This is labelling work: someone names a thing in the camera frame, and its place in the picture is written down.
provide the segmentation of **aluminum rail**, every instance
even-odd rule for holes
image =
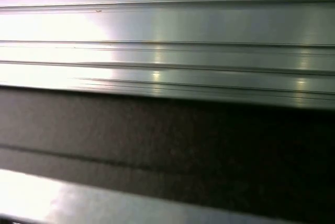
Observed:
[[[334,0],[0,0],[0,84],[335,108]]]
[[[293,224],[0,170],[0,218],[33,223]]]

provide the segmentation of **carpeted surface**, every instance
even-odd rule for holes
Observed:
[[[0,89],[0,168],[309,223],[335,220],[335,113]]]

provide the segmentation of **gray fabric surface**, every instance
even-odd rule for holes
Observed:
[[[333,113],[2,88],[0,167],[254,214],[334,218]]]

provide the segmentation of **aluminum profile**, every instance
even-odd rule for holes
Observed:
[[[0,84],[335,108],[333,0],[0,0]]]

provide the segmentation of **horizontal groove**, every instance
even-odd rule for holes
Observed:
[[[181,43],[0,42],[0,62],[329,75],[335,49]]]
[[[207,87],[264,89],[275,91],[335,93],[335,76],[302,75],[216,70],[132,68],[102,66],[78,67],[56,65],[0,64],[0,83],[34,83],[49,88],[89,86],[109,81]]]
[[[178,1],[151,1],[151,2],[112,2],[112,3],[73,3],[66,5],[20,5],[2,6],[0,12],[7,10],[53,10],[53,9],[99,9],[99,8],[121,8],[121,7],[202,7],[208,6],[253,6],[253,5],[306,5],[320,3],[334,3],[335,0],[178,0]]]

